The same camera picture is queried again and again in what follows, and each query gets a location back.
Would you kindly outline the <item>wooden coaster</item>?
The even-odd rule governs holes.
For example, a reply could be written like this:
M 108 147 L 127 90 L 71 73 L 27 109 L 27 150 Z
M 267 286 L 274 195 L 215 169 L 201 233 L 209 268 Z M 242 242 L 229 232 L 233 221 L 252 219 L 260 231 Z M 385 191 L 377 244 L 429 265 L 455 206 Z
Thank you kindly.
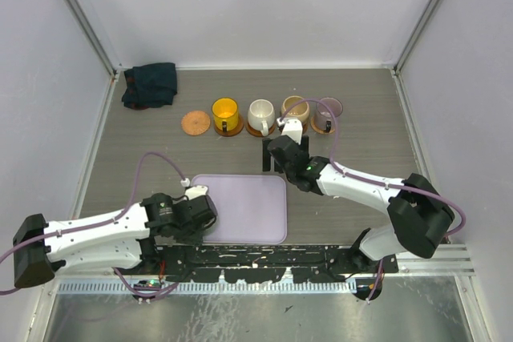
M 277 128 L 279 131 L 283 131 L 285 128 L 285 124 L 288 122 L 288 119 L 278 119 L 277 120 Z M 302 134 L 305 134 L 308 130 L 308 123 L 302 125 Z
M 236 122 L 236 125 L 231 130 L 229 130 L 229 124 L 231 121 Z M 214 130 L 220 136 L 233 137 L 235 135 L 238 135 L 243 128 L 244 118 L 242 117 L 242 115 L 238 115 L 236 119 L 230 119 L 228 121 L 214 118 Z
M 266 136 L 269 136 L 270 134 L 272 134 L 275 129 L 276 129 L 276 124 L 273 123 L 271 126 L 269 126 L 267 124 L 267 122 L 264 120 L 264 121 L 256 121 L 256 123 L 262 123 L 263 126 L 263 131 L 261 130 L 257 130 L 255 127 L 253 127 L 249 122 L 247 122 L 245 124 L 245 128 L 246 128 L 246 131 L 252 135 L 252 136 L 255 136 L 257 138 L 264 138 Z

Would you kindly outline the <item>woven rattan coaster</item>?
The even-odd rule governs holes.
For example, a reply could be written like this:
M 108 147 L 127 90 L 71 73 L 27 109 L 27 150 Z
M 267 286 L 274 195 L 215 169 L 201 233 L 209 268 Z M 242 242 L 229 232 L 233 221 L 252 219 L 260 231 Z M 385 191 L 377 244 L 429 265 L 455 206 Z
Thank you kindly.
M 334 133 L 336 130 L 334 127 L 331 127 L 329 131 L 325 131 L 325 130 L 322 130 L 321 128 L 319 128 L 315 122 L 314 122 L 314 117 L 312 117 L 310 119 L 310 126 L 313 128 L 313 130 L 315 132 L 317 132 L 318 134 L 321 134 L 321 135 L 327 135 L 327 134 L 332 134 Z
M 183 131 L 190 136 L 204 134 L 210 125 L 211 119 L 204 111 L 190 111 L 181 120 Z

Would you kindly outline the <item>purple translucent cup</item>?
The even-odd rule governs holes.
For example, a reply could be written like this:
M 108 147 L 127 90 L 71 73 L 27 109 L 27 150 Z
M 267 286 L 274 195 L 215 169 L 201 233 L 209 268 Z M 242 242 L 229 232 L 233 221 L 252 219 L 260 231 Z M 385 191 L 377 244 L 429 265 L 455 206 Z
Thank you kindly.
M 314 122 L 322 130 L 329 131 L 335 127 L 335 122 L 343 112 L 343 105 L 340 100 L 333 97 L 324 97 L 317 103 L 314 111 Z

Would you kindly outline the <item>beige ceramic mug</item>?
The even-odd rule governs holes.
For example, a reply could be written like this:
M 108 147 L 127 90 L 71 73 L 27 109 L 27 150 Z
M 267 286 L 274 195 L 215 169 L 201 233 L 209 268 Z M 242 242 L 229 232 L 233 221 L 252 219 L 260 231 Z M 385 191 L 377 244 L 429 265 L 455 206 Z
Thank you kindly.
M 300 103 L 302 99 L 303 97 L 298 95 L 287 97 L 281 104 L 281 113 L 284 114 L 288 111 L 289 113 L 286 115 L 287 118 L 299 119 L 301 124 L 305 126 L 309 119 L 310 108 L 308 102 Z

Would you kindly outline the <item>white ceramic mug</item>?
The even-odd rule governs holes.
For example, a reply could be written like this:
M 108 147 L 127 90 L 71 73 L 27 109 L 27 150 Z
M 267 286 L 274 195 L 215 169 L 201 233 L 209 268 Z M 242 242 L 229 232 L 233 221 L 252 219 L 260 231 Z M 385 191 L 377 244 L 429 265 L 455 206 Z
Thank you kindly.
M 268 136 L 275 123 L 273 104 L 267 99 L 254 100 L 248 108 L 248 127 L 261 136 Z

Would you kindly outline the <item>lilac plastic tray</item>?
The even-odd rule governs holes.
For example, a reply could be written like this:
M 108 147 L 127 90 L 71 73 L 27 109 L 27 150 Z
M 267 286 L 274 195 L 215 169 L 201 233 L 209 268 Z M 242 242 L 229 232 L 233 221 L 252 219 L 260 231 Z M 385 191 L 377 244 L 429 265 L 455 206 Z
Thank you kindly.
M 275 175 L 197 175 L 217 210 L 205 243 L 277 245 L 287 237 L 285 181 Z

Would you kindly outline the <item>yellow translucent cup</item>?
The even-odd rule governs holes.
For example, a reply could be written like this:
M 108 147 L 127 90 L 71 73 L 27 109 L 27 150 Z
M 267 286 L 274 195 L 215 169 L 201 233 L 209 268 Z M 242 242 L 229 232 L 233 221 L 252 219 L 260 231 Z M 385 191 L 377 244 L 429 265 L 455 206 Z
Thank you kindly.
M 212 104 L 212 114 L 216 129 L 228 133 L 239 124 L 239 108 L 234 99 L 220 98 Z

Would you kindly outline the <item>grey ceramic mug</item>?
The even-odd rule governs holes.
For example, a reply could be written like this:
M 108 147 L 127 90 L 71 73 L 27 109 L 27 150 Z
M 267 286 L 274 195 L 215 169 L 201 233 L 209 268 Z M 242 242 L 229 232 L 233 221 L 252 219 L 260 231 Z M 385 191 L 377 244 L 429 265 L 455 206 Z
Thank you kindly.
M 175 241 L 179 244 L 188 246 L 198 246 L 203 243 L 204 237 L 201 234 L 195 235 L 181 235 L 175 238 Z

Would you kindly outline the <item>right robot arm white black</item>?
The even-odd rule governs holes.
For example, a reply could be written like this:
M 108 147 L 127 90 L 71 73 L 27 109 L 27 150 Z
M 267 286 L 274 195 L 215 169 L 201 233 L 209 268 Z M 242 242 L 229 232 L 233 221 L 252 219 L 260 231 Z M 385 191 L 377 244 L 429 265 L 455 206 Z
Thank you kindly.
M 408 251 L 429 259 L 454 221 L 448 204 L 419 174 L 386 179 L 343 167 L 308 152 L 308 137 L 297 143 L 287 135 L 263 139 L 262 170 L 283 173 L 300 191 L 339 197 L 371 207 L 389 217 L 386 226 L 364 230 L 353 243 L 352 264 L 362 273 L 380 259 Z

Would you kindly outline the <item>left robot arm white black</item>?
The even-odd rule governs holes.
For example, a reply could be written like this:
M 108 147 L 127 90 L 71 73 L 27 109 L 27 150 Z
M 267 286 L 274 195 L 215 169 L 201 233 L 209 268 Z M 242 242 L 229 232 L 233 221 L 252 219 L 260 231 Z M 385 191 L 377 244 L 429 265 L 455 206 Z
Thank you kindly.
M 216 221 L 210 196 L 194 191 L 178 199 L 158 193 L 127 210 L 70 221 L 30 215 L 13 238 L 14 286 L 32 288 L 59 273 L 110 268 L 151 275 L 164 262 L 157 237 L 198 244 Z

